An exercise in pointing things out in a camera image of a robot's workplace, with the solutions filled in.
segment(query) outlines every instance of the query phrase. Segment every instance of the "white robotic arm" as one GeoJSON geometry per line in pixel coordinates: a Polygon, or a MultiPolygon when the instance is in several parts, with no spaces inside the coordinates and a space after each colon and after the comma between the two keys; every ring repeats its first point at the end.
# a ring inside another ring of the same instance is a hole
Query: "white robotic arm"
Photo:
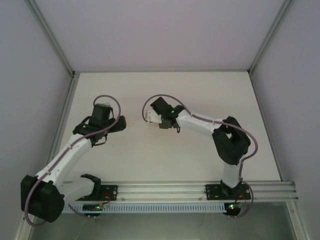
{"type": "Polygon", "coordinates": [[[27,208],[28,213],[51,223],[65,205],[84,196],[96,199],[101,195],[98,177],[83,174],[76,181],[65,183],[66,176],[85,153],[105,143],[98,143],[99,140],[107,141],[108,134],[122,131],[126,126],[125,117],[119,113],[116,120],[109,104],[95,104],[92,115],[75,127],[70,140],[55,158],[35,176],[27,175],[21,181],[21,209],[27,208]]]}
{"type": "Polygon", "coordinates": [[[178,105],[173,108],[162,97],[155,100],[151,107],[153,109],[146,112],[148,122],[158,123],[162,129],[175,128],[178,133],[180,129],[188,129],[213,138],[218,154],[224,161],[222,184],[231,190],[239,185],[241,159],[248,152],[251,142],[245,133],[215,123],[226,121],[240,127],[233,117],[222,120],[212,119],[197,113],[189,114],[183,106],[178,105]]]}

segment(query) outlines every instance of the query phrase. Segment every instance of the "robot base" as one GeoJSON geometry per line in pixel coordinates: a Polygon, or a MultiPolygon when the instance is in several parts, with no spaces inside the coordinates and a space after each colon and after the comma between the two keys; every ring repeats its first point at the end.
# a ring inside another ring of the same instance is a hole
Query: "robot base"
{"type": "Polygon", "coordinates": [[[222,181],[220,184],[207,184],[205,185],[205,193],[207,200],[250,200],[250,189],[242,182],[234,187],[230,188],[226,186],[222,181]]]}
{"type": "Polygon", "coordinates": [[[106,202],[108,201],[108,197],[106,194],[110,197],[110,201],[116,201],[117,195],[118,195],[118,185],[101,185],[99,189],[100,194],[98,196],[84,196],[78,201],[99,201],[99,202],[106,202]]]}

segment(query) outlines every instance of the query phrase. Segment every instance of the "glass panel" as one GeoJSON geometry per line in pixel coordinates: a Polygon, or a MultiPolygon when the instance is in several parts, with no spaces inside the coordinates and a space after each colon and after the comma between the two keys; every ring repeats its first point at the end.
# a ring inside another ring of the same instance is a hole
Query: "glass panel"
{"type": "Polygon", "coordinates": [[[29,240],[295,240],[283,203],[255,203],[238,219],[222,213],[62,214],[29,240]]]}

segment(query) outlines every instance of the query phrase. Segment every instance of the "cable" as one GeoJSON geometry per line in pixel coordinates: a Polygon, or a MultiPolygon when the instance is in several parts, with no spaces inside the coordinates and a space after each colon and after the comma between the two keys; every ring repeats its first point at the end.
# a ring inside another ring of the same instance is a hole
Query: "cable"
{"type": "Polygon", "coordinates": [[[85,219],[90,219],[91,217],[90,216],[86,216],[80,212],[78,212],[77,210],[75,210],[70,204],[68,204],[69,208],[75,213],[77,214],[78,216],[82,217],[82,218],[85,218],[85,219]]]}
{"type": "MultiPolygon", "coordinates": [[[[77,140],[75,140],[73,143],[71,143],[70,147],[68,147],[60,156],[59,158],[55,161],[54,164],[52,164],[52,166],[48,169],[48,173],[45,173],[43,176],[41,176],[36,182],[35,184],[33,185],[33,187],[31,188],[27,198],[26,198],[26,201],[25,201],[25,204],[24,204],[24,218],[26,220],[26,222],[31,225],[32,227],[40,227],[42,225],[44,225],[46,223],[46,221],[43,221],[41,223],[33,223],[30,218],[29,218],[29,215],[28,215],[28,207],[29,207],[29,203],[30,203],[30,199],[31,199],[31,196],[32,194],[34,193],[36,187],[41,183],[41,181],[50,174],[50,172],[58,165],[58,163],[63,159],[63,157],[67,154],[67,152],[74,146],[76,145],[79,141],[81,141],[82,139],[85,139],[85,138],[88,138],[88,137],[91,137],[93,135],[96,135],[96,134],[100,134],[100,133],[103,133],[107,130],[109,130],[110,128],[112,128],[119,120],[120,118],[120,115],[121,115],[121,106],[120,106],[120,103],[118,102],[117,99],[115,99],[113,96],[110,96],[110,95],[99,95],[97,96],[94,100],[93,100],[93,106],[96,104],[96,101],[99,99],[99,98],[102,98],[102,97],[106,97],[106,98],[110,98],[112,100],[115,101],[115,103],[117,104],[118,106],[118,116],[116,117],[115,121],[110,125],[110,126],[107,126],[106,128],[104,129],[101,129],[99,131],[94,131],[94,132],[91,132],[87,135],[84,135],[82,137],[79,137],[77,140]]],[[[72,211],[76,211],[70,204],[69,204],[69,207],[71,208],[72,211]]]]}
{"type": "Polygon", "coordinates": [[[109,208],[110,207],[111,197],[110,197],[109,193],[107,193],[107,192],[103,192],[102,194],[108,197],[108,201],[102,203],[102,205],[108,204],[108,208],[109,208]]]}
{"type": "Polygon", "coordinates": [[[244,213],[241,213],[238,216],[230,216],[230,217],[235,218],[235,219],[241,218],[241,217],[247,215],[250,212],[250,210],[252,209],[253,205],[254,205],[254,191],[252,190],[251,186],[248,183],[246,183],[243,180],[241,182],[244,183],[245,185],[247,185],[247,187],[249,188],[250,195],[251,195],[251,202],[250,202],[249,207],[244,211],[244,213]]]}
{"type": "Polygon", "coordinates": [[[208,118],[203,118],[203,117],[197,116],[196,114],[193,114],[193,113],[186,107],[186,105],[183,104],[182,101],[180,101],[180,100],[177,99],[176,97],[171,96],[171,95],[168,95],[168,94],[156,94],[156,95],[153,95],[153,96],[149,97],[149,98],[145,101],[145,103],[144,103],[143,106],[142,106],[142,118],[143,118],[143,120],[144,120],[145,122],[148,122],[148,120],[147,120],[146,117],[145,117],[145,108],[146,108],[146,105],[147,105],[147,103],[148,103],[151,99],[156,98],[156,97],[168,97],[168,98],[171,98],[171,99],[177,101],[177,102],[184,108],[184,110],[186,110],[186,112],[187,112],[190,116],[192,116],[192,117],[194,117],[194,118],[196,118],[196,119],[198,119],[198,120],[207,122],[207,123],[220,124],[220,125],[225,125],[225,126],[228,126],[228,127],[235,128],[235,129],[237,129],[237,130],[240,130],[240,131],[244,132],[245,134],[247,134],[247,135],[252,139],[252,141],[254,142],[254,147],[255,147],[255,148],[254,148],[254,151],[253,151],[253,153],[251,153],[250,155],[248,155],[248,156],[244,157],[243,159],[241,159],[241,161],[240,161],[240,168],[239,168],[239,175],[238,175],[240,182],[242,182],[242,183],[244,183],[245,185],[247,185],[248,188],[249,188],[249,190],[250,190],[251,203],[250,203],[250,206],[248,207],[248,209],[247,209],[244,213],[238,215],[237,217],[240,218],[240,217],[243,217],[244,215],[246,215],[246,214],[251,210],[251,208],[252,208],[252,206],[253,206],[253,203],[254,203],[254,193],[253,193],[253,191],[252,191],[251,186],[250,186],[248,183],[246,183],[245,181],[243,181],[243,179],[242,179],[241,176],[242,176],[242,170],[243,170],[244,161],[252,158],[252,157],[253,157],[254,155],[256,155],[256,153],[258,152],[258,141],[256,140],[256,138],[255,138],[249,131],[247,131],[247,130],[245,130],[245,129],[243,129],[242,127],[239,127],[239,126],[237,126],[237,125],[234,125],[234,124],[231,124],[231,123],[227,123],[227,122],[224,122],[224,121],[215,121],[215,120],[212,120],[212,119],[208,119],[208,118]]]}
{"type": "Polygon", "coordinates": [[[238,194],[238,197],[236,198],[236,200],[233,204],[236,204],[238,202],[240,196],[242,196],[244,199],[244,203],[242,204],[242,206],[244,206],[246,204],[246,197],[241,192],[238,194]]]}

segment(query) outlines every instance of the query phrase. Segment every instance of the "gray wall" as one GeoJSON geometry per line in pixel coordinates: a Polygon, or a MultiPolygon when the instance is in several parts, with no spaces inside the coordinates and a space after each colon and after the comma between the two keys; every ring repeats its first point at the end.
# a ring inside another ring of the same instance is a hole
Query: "gray wall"
{"type": "Polygon", "coordinates": [[[35,0],[75,70],[247,69],[283,0],[35,0]]]}
{"type": "Polygon", "coordinates": [[[23,0],[0,1],[1,239],[20,215],[20,182],[44,164],[69,76],[23,0]]]}
{"type": "Polygon", "coordinates": [[[287,180],[320,239],[320,1],[297,0],[253,81],[287,180]]]}

